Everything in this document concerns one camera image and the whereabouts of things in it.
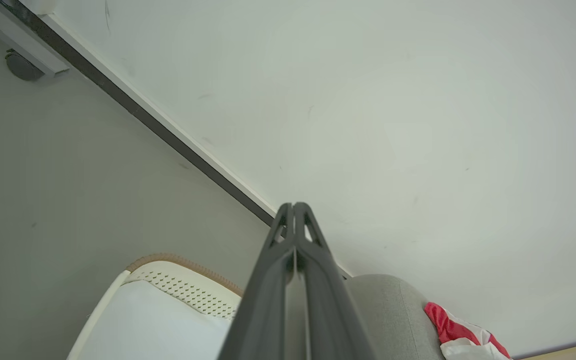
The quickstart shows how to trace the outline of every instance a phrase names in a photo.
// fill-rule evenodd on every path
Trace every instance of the gray fabric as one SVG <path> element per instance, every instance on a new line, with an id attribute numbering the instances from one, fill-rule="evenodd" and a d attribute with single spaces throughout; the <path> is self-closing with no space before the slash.
<path id="1" fill-rule="evenodd" d="M 390 275 L 344 281 L 380 360 L 445 360 L 428 301 L 409 283 Z"/>

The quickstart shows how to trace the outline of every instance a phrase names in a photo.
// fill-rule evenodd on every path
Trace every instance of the white molding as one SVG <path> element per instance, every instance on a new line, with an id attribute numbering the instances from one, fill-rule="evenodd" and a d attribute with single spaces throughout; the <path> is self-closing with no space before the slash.
<path id="1" fill-rule="evenodd" d="M 57 6 L 57 0 L 19 0 L 19 2 L 37 15 L 50 14 Z"/>
<path id="2" fill-rule="evenodd" d="M 221 175 L 223 175 L 229 182 L 234 184 L 240 191 L 242 191 L 247 197 L 252 199 L 254 203 L 259 205 L 265 212 L 275 217 L 277 210 L 272 208 L 269 203 L 267 203 L 259 194 L 253 191 L 249 186 L 247 186 L 240 178 L 237 177 L 232 171 L 230 171 L 224 164 L 222 164 L 217 158 L 208 152 L 206 148 L 201 146 L 198 141 L 192 138 L 187 132 L 181 129 L 174 121 L 168 116 L 162 109 L 158 108 L 157 105 L 153 104 L 144 94 L 140 93 L 135 89 L 135 87 L 130 84 L 127 80 L 119 76 L 108 62 L 106 62 L 100 55 L 98 55 L 92 46 L 87 43 L 86 40 L 80 38 L 75 34 L 75 32 L 69 30 L 54 13 L 41 16 L 41 20 L 48 25 L 54 32 L 57 33 L 66 43 L 70 44 L 79 54 L 89 61 L 95 68 L 97 68 L 103 75 L 108 77 L 111 82 L 119 87 L 123 92 L 125 92 L 132 100 L 137 102 L 140 107 L 144 108 L 151 116 L 153 116 L 157 121 L 162 123 L 166 129 L 170 130 L 174 136 L 178 137 L 186 146 L 188 146 L 192 151 L 197 153 L 202 159 L 204 159 L 211 167 L 215 168 Z"/>

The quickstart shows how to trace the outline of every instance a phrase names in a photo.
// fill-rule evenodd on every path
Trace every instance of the black trim strip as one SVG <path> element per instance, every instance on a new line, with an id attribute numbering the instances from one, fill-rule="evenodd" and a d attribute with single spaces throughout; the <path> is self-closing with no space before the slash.
<path id="1" fill-rule="evenodd" d="M 52 30 L 45 22 L 43 22 L 36 14 L 27 9 L 21 2 L 11 0 L 0 3 L 8 9 L 14 16 L 21 20 L 28 28 L 39 36 L 48 46 L 53 48 L 59 55 L 64 57 L 66 61 L 70 62 L 77 70 L 84 76 L 92 80 L 101 90 L 110 95 L 117 103 L 124 107 L 132 116 L 139 119 L 148 129 L 160 137 L 170 147 L 182 157 L 185 157 L 202 173 L 206 174 L 208 178 L 213 180 L 224 191 L 230 194 L 235 200 L 240 202 L 246 209 L 250 210 L 256 217 L 263 221 L 266 225 L 270 226 L 273 223 L 273 217 L 263 210 L 257 203 L 243 193 L 237 186 L 225 178 L 219 171 L 210 166 L 206 160 L 202 159 L 195 151 L 189 148 L 183 141 L 176 137 L 170 130 L 168 130 L 162 123 L 154 118 L 146 109 L 137 104 L 128 94 L 121 90 L 114 82 L 110 81 L 99 69 L 91 64 L 86 58 L 80 54 L 75 48 L 68 44 L 61 36 Z"/>

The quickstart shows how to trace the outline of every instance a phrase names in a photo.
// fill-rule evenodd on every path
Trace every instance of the scuff mark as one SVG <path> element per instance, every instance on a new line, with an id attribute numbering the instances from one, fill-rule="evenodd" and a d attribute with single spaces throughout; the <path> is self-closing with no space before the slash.
<path id="1" fill-rule="evenodd" d="M 105 27 L 108 28 L 108 34 L 110 34 L 110 9 L 108 8 L 108 0 L 105 0 Z"/>

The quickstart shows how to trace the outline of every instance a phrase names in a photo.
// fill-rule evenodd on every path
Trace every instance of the gray wall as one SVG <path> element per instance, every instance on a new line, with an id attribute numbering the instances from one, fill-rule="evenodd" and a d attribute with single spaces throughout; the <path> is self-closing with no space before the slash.
<path id="1" fill-rule="evenodd" d="M 124 267 L 176 253 L 244 286 L 267 226 L 78 73 L 0 42 L 0 359 L 64 359 Z"/>

